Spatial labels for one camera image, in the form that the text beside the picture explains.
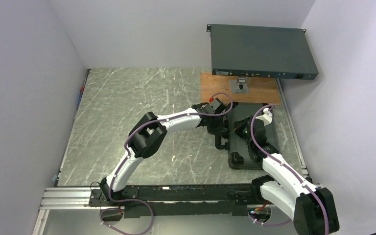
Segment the wall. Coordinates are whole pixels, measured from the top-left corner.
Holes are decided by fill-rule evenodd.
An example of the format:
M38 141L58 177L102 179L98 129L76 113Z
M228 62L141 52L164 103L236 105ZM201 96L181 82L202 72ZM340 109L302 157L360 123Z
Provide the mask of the wall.
M211 67L207 24L300 27L314 0L50 0L84 64Z
M32 233L85 74L47 0L0 0L0 235Z
M282 86L305 163L339 235L376 232L376 1L317 0L302 28L320 75Z

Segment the label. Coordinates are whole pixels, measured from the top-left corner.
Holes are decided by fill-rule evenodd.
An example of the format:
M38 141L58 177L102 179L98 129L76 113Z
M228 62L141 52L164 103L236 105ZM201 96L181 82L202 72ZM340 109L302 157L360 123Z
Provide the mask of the label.
M217 74L217 75L228 75L228 72L217 71L215 74Z

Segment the marble tabletop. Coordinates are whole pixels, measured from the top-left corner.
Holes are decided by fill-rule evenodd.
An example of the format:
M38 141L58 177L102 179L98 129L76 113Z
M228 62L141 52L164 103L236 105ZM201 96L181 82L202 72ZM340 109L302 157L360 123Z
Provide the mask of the marble tabletop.
M200 103L200 73L210 68L92 69L61 165L58 186L89 186L112 172L129 131L147 112L167 115ZM274 109L280 151L299 173L301 161L283 105ZM266 175L233 170L205 127L168 133L129 185L239 184Z

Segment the robotic arm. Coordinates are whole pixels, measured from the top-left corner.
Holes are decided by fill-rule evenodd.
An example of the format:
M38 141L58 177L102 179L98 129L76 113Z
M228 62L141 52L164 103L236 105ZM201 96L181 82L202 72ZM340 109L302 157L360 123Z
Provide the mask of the robotic arm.
M121 198L121 192L132 173L145 158L157 152L167 132L175 133L206 126L210 134L215 134L213 130L222 124L223 111L226 109L227 107L216 98L210 99L209 104L193 105L185 111L171 115L156 116L152 112L144 115L129 134L125 144L128 152L125 152L113 172L101 181L100 189L105 198L107 200ZM310 189L320 198L328 212L329 232L337 231L339 223L331 192L327 188L317 188L294 172L278 150L269 143L265 143L264 151L278 161L258 149L250 135L250 128L254 128L250 119L251 117L248 117L248 120L243 121L235 132L247 142L250 157L259 158L262 161L263 170L270 174L252 181L250 190L252 198L256 201L264 199L276 205L294 222L298 234L324 234L324 216L319 203L308 190ZM255 121L260 122L260 126L270 124L272 122L271 111L268 108L264 109L263 115L256 117Z

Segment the wooden board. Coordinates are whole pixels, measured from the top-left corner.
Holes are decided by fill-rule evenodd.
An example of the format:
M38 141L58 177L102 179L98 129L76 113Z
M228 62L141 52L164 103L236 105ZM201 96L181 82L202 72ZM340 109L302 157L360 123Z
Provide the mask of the wooden board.
M230 80L237 80L237 77L212 75L210 72L202 72L201 102L208 102L210 97L217 92L225 92L233 98L233 101L237 102L281 104L279 90L274 78L250 78L248 94L232 94ZM218 98L224 102L230 102L223 95L219 95Z

